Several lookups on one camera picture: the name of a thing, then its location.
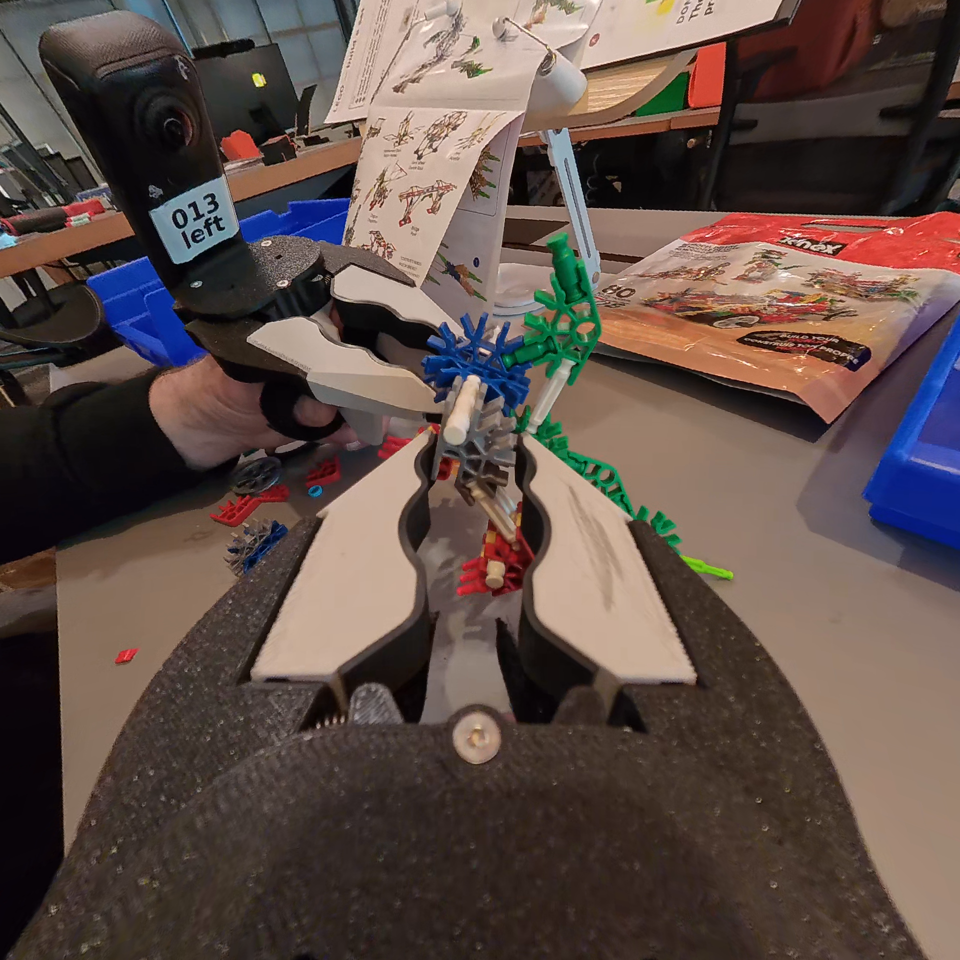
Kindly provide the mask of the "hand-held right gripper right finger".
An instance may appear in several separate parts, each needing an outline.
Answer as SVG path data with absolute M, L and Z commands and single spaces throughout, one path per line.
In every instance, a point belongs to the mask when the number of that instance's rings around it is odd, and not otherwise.
M 538 440 L 517 450 L 528 543 L 542 535 L 523 581 L 524 668 L 546 690 L 684 684 L 697 674 L 649 571 L 628 514 Z

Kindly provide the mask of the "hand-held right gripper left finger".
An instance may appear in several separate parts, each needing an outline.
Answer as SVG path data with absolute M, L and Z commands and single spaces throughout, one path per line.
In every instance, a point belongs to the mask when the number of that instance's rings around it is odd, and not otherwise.
M 428 665 L 427 579 L 436 437 L 423 432 L 323 508 L 250 669 L 253 682 L 320 683 L 348 697 L 398 691 Z

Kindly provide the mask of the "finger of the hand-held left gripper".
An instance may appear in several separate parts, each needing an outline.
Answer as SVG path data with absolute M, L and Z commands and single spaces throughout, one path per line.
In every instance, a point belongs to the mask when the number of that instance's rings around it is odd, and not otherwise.
M 366 269 L 342 269 L 330 278 L 332 304 L 342 322 L 341 340 L 369 351 L 381 335 L 407 349 L 432 354 L 450 318 L 420 288 Z
M 326 314 L 266 323 L 247 342 L 298 368 L 312 396 L 337 407 L 367 445 L 383 442 L 388 418 L 413 420 L 434 410 L 430 386 L 407 368 L 379 360 L 364 346 L 342 342 Z

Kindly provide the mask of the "multicoloured construction toy model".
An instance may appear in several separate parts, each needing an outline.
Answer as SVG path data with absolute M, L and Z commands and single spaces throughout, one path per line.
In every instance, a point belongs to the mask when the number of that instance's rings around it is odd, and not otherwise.
M 675 523 L 661 511 L 635 508 L 619 472 L 578 453 L 551 412 L 561 392 L 574 384 L 602 332 L 594 286 L 567 234 L 547 242 L 552 273 L 548 291 L 536 291 L 539 312 L 527 313 L 520 335 L 505 322 L 487 331 L 488 315 L 463 315 L 462 332 L 443 323 L 428 340 L 425 381 L 442 405 L 432 477 L 456 466 L 455 486 L 487 517 L 477 558 L 467 561 L 461 596 L 518 592 L 534 553 L 522 534 L 522 505 L 507 495 L 518 438 L 530 436 L 617 507 L 629 521 L 645 522 L 679 553 Z

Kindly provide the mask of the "person's left forearm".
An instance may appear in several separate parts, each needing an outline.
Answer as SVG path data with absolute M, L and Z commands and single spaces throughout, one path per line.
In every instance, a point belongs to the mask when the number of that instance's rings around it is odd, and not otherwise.
M 1 562 L 16 561 L 202 483 L 149 405 L 159 370 L 81 383 L 1 412 Z

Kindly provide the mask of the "person's left hand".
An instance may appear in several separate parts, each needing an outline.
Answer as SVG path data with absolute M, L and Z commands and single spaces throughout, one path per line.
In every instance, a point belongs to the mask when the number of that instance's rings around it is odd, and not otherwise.
M 210 357 L 162 372 L 149 390 L 157 426 L 195 472 L 248 450 L 273 450 L 294 438 L 272 429 L 260 408 L 263 384 L 236 381 Z

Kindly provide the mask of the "blue snowflake toy connector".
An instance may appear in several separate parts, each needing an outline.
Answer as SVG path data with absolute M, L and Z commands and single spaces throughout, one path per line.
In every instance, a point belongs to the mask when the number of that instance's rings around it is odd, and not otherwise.
M 252 535 L 251 545 L 246 548 L 245 558 L 242 563 L 243 572 L 245 574 L 249 573 L 286 537 L 288 532 L 288 528 L 276 520 L 271 521 L 269 527 L 262 526 L 258 528 L 258 531 Z

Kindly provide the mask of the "grey toy connector piece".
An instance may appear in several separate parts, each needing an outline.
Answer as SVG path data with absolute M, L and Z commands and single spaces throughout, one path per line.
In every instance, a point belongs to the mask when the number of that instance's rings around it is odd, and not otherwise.
M 234 536 L 226 548 L 224 562 L 235 577 L 239 578 L 247 571 L 248 560 L 257 551 L 262 539 L 260 527 L 256 525 L 246 525 L 240 534 Z

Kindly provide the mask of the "black computer monitor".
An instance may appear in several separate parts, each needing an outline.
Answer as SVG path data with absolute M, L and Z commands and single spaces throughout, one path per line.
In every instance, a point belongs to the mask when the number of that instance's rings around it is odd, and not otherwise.
M 277 43 L 244 38 L 196 47 L 193 58 L 217 141 L 244 131 L 260 145 L 294 128 L 299 98 Z

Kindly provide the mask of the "long wooden table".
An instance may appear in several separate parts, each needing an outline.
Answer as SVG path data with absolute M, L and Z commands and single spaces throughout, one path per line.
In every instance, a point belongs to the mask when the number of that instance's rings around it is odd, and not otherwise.
M 238 217 L 244 219 L 264 210 L 282 212 L 292 201 L 320 198 L 357 162 L 360 149 L 361 139 L 354 137 L 303 150 L 293 160 L 251 165 L 228 173 Z M 84 225 L 31 235 L 1 251 L 1 277 L 42 268 L 133 235 L 121 212 L 102 214 Z

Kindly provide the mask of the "small black toy wheel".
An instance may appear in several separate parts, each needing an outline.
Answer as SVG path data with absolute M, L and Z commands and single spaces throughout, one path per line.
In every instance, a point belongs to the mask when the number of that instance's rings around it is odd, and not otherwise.
M 242 459 L 229 475 L 230 490 L 238 497 L 256 497 L 282 480 L 282 460 L 273 455 Z

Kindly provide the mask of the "toy instruction booklet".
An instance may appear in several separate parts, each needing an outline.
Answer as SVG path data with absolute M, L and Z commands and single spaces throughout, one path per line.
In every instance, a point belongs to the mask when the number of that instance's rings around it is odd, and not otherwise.
M 360 2 L 328 123 L 366 129 L 343 243 L 454 318 L 492 310 L 530 105 L 566 114 L 586 79 L 562 51 L 599 2 Z

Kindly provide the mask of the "blue plastic bin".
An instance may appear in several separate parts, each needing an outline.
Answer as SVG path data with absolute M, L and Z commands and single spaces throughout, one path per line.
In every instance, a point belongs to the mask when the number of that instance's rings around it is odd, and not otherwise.
M 959 547 L 959 322 L 863 490 L 870 517 Z
M 293 235 L 339 244 L 349 206 L 347 198 L 293 200 L 283 213 L 256 213 L 239 225 L 250 243 Z M 94 275 L 87 285 L 101 300 L 105 320 L 118 338 L 152 365 L 181 367 L 203 354 L 175 315 L 173 297 L 148 258 Z

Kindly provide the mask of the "black office chair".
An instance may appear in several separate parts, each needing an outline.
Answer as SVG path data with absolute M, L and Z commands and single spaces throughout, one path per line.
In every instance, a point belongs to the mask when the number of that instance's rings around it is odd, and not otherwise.
M 2 347 L 17 347 L 10 362 L 50 363 L 65 368 L 86 362 L 119 346 L 100 297 L 85 284 L 56 287 L 29 298 L 24 307 L 51 306 L 42 318 L 26 327 L 2 328 Z

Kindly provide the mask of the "white booklet stand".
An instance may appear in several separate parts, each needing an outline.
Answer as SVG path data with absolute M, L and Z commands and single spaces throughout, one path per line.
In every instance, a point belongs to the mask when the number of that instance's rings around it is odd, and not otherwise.
M 481 2 L 483 40 L 504 57 L 510 95 L 524 88 L 533 54 L 542 61 L 531 76 L 525 113 L 499 129 L 481 150 L 446 233 L 438 244 L 423 290 L 453 319 L 468 313 L 478 319 L 518 319 L 535 310 L 535 289 L 546 288 L 546 275 L 526 267 L 502 267 L 511 174 L 522 132 L 536 132 L 547 148 L 563 202 L 592 290 L 600 279 L 600 257 L 584 191 L 565 127 L 548 128 L 548 119 L 563 120 L 587 91 L 587 79 L 574 63 L 570 47 L 591 25 L 599 2 Z

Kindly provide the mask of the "orange toy packaging bag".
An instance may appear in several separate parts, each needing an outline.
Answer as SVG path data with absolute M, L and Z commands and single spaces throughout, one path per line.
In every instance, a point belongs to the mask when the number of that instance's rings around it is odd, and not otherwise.
M 959 300 L 959 216 L 731 213 L 603 279 L 602 345 L 835 421 Z

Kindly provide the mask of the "white printed paper sheet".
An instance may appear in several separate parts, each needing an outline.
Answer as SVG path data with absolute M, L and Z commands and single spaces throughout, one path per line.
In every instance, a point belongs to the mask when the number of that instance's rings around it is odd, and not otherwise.
M 604 1 L 586 33 L 581 68 L 666 56 L 788 23 L 798 1 Z

